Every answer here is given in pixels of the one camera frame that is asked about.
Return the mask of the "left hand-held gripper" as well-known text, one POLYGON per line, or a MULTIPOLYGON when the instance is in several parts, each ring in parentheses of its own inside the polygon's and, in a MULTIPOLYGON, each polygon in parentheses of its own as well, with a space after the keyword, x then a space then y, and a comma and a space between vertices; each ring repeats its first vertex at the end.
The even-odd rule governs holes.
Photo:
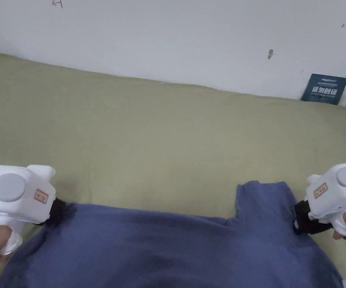
POLYGON ((58 224, 66 203, 51 185, 55 169, 46 165, 27 167, 0 165, 0 226, 12 229, 0 255, 15 252, 23 243, 27 224, 58 224))

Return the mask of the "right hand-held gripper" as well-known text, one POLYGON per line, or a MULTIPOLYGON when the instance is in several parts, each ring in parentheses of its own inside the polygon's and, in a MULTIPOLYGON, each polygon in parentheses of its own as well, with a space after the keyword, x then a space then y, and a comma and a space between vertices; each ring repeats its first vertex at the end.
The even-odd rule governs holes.
POLYGON ((296 234, 318 234, 334 229, 346 237, 346 163, 333 166, 323 175, 307 178, 304 199, 295 204, 296 234))

